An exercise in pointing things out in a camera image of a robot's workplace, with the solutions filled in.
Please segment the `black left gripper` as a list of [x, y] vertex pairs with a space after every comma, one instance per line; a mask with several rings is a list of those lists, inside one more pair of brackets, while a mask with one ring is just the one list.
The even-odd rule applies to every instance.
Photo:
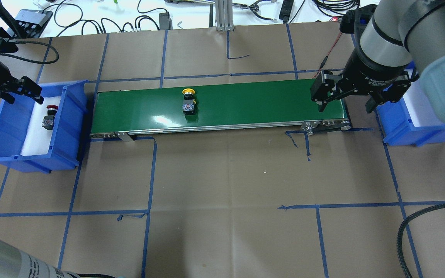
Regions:
[[0, 98], [13, 105], [14, 94], [30, 97], [39, 105], [44, 103], [42, 88], [32, 79], [23, 76], [20, 79], [12, 76], [10, 70], [0, 62]]

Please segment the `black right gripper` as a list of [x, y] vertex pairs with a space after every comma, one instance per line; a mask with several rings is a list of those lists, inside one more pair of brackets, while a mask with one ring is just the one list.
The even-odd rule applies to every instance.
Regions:
[[349, 96], [369, 96], [365, 112], [372, 113], [378, 105], [396, 103], [408, 91], [411, 81], [406, 67], [411, 56], [400, 65], [388, 66], [385, 62], [372, 61], [359, 50], [353, 51], [343, 72], [336, 75], [321, 69], [310, 88], [311, 101], [316, 102], [322, 113], [328, 103]]

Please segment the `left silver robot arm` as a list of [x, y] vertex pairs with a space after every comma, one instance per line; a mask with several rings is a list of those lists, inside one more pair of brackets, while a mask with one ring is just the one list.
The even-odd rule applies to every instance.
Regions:
[[[30, 97], [41, 105], [44, 98], [41, 97], [42, 88], [27, 77], [23, 80], [23, 86], [19, 80], [12, 77], [10, 70], [0, 62], [0, 98], [13, 104], [15, 101], [12, 93]], [[28, 253], [0, 241], [0, 278], [78, 278], [73, 272], [61, 271], [55, 266], [29, 255]]]

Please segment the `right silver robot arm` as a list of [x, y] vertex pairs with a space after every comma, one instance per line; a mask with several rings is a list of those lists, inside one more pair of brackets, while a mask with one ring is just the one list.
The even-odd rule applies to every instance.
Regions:
[[382, 0], [348, 11], [340, 32], [353, 34], [355, 48], [339, 75], [321, 70], [311, 86], [319, 112], [334, 100], [369, 96], [373, 112], [396, 103], [410, 87], [406, 67], [418, 81], [438, 120], [445, 124], [445, 0]]

